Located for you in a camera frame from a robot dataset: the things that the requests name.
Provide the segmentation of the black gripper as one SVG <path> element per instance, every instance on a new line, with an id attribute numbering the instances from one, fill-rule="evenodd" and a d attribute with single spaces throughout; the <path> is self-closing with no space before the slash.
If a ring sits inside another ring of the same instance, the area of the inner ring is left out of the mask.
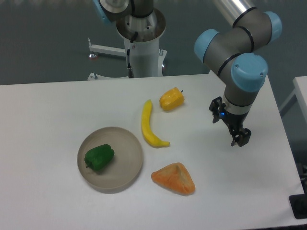
<path id="1" fill-rule="evenodd" d="M 232 114 L 224 108 L 222 109 L 222 105 L 222 98 L 220 96 L 211 101 L 209 110 L 213 115 L 213 123 L 218 122 L 220 119 L 223 120 L 233 138 L 231 146 L 238 145 L 242 147 L 246 145 L 251 137 L 251 131 L 248 128 L 243 128 L 243 122 L 248 113 Z"/>

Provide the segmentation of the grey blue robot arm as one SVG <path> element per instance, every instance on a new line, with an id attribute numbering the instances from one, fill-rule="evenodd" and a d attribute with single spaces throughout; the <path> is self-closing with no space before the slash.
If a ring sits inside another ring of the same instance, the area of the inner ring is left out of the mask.
<path id="1" fill-rule="evenodd" d="M 282 33 L 279 16 L 261 12 L 248 0 L 217 0 L 215 5 L 232 29 L 222 34 L 204 31 L 194 44 L 194 52 L 224 84 L 222 97 L 210 104 L 213 121 L 222 120 L 233 138 L 244 146 L 251 131 L 243 127 L 255 98 L 265 82 L 268 65 L 254 51 L 276 40 Z M 95 0 L 94 7 L 105 23 L 115 23 L 124 40 L 129 78 L 162 74 L 159 39 L 166 28 L 163 14 L 151 0 Z"/>

